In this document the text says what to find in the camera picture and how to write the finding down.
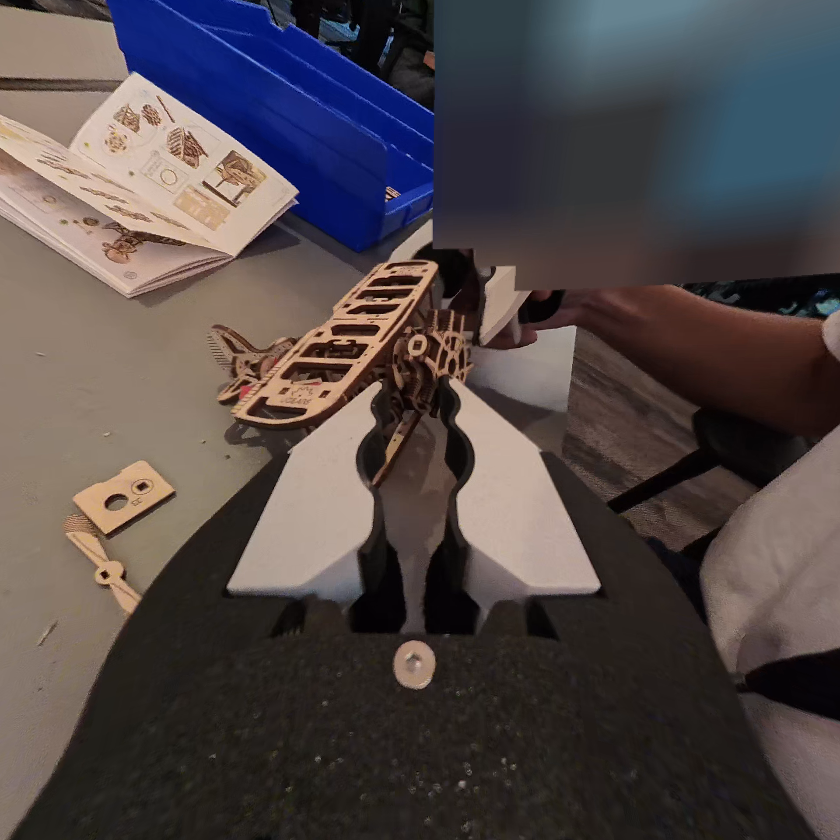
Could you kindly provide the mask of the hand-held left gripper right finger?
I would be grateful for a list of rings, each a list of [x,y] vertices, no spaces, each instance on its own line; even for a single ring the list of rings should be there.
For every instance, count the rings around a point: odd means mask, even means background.
[[[462,382],[446,377],[438,394],[455,484],[427,570],[427,606],[598,593],[601,581],[542,450]]]

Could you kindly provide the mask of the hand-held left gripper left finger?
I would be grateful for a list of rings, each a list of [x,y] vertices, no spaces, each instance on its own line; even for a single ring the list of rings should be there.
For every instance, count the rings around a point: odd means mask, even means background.
[[[358,454],[375,430],[376,382],[290,451],[227,583],[234,596],[355,601],[363,592],[359,551],[375,501]]]

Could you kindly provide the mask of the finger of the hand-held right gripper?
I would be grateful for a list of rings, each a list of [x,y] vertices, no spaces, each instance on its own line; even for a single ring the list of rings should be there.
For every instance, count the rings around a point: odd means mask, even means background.
[[[394,248],[389,256],[390,263],[402,263],[417,259],[417,254],[431,246],[434,239],[434,222],[426,222],[401,244]]]
[[[536,408],[568,411],[576,328],[539,332],[536,343],[515,350],[475,348],[469,387],[491,390]]]

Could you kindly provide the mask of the wooden model biplane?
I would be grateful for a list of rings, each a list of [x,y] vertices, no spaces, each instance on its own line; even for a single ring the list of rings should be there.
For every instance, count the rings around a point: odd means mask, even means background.
[[[442,308],[475,279],[459,252],[423,252],[382,263],[333,306],[331,316],[299,338],[266,348],[214,324],[207,335],[226,386],[217,401],[239,424],[311,432],[369,386],[387,397],[379,485],[423,415],[435,417],[442,380],[464,382],[471,369],[467,317]]]

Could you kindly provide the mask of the person's right forearm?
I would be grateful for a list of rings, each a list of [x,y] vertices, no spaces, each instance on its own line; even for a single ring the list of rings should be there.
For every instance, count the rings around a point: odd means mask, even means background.
[[[838,425],[827,322],[729,308],[671,286],[595,291],[576,327],[688,402],[804,437]]]

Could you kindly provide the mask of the grey desk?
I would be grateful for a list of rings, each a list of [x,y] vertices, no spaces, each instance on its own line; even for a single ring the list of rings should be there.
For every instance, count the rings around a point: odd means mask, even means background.
[[[291,219],[237,263],[122,298],[2,222],[2,838],[552,838],[510,711],[520,668],[397,685],[383,637],[286,633],[216,575],[284,444],[235,442],[203,332],[299,328],[362,254]],[[127,615],[62,523],[145,460],[175,496],[100,539]]]

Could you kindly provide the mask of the person's right hand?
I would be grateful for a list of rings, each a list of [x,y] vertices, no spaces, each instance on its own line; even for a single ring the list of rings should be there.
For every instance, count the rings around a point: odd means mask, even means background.
[[[598,295],[596,290],[530,292],[516,317],[483,346],[491,350],[518,350],[536,343],[541,332],[578,326]]]

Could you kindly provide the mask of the blue plastic bin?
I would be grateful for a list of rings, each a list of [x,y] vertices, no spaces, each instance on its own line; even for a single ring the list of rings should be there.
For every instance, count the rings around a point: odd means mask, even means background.
[[[129,70],[257,153],[293,213],[355,252],[433,208],[434,115],[269,11],[236,1],[111,1]]]

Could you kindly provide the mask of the small square wooden plate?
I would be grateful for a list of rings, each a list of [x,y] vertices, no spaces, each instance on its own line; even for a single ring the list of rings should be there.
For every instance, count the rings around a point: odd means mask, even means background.
[[[110,537],[174,496],[175,488],[150,463],[139,460],[72,500],[102,535]]]

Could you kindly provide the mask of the white instruction booklet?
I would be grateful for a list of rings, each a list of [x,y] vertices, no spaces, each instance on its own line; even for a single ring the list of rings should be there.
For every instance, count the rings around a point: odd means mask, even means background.
[[[125,298],[225,265],[298,189],[136,72],[69,146],[1,118],[2,217]]]

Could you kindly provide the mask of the person's white shirt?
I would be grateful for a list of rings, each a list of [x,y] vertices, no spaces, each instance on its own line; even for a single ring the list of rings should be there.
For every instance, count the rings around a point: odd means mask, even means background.
[[[712,639],[772,771],[819,838],[838,838],[838,426],[738,508],[701,565]]]

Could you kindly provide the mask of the wooden propeller piece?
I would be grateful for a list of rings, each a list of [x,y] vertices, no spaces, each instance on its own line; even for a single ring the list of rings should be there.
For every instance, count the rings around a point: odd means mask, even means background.
[[[111,559],[96,526],[84,515],[69,515],[62,523],[67,539],[93,563],[94,581],[111,592],[124,613],[131,615],[140,603],[140,594],[126,580],[124,566]]]

